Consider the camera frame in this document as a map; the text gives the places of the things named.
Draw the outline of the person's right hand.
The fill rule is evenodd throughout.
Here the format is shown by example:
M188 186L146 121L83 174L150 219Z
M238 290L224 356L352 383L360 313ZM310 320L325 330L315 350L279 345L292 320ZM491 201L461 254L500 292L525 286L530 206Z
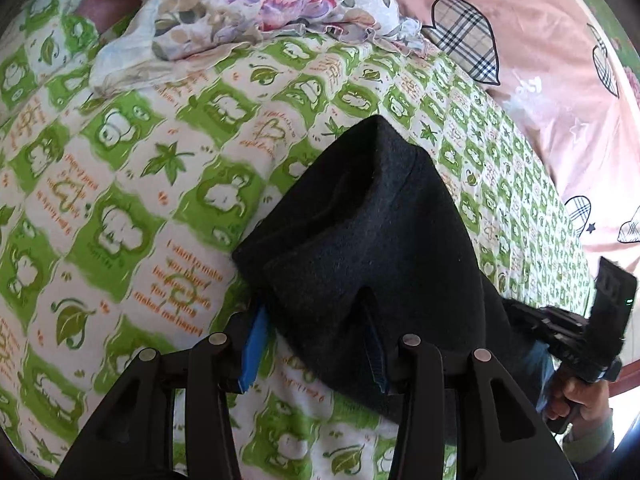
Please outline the person's right hand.
M608 399L608 382L600 380L585 384L567 372L558 370L551 381L549 396L544 414L548 419L567 417L570 414L568 402L579 406L579 414L572 422L572 435L575 439L585 437L602 426L611 416Z

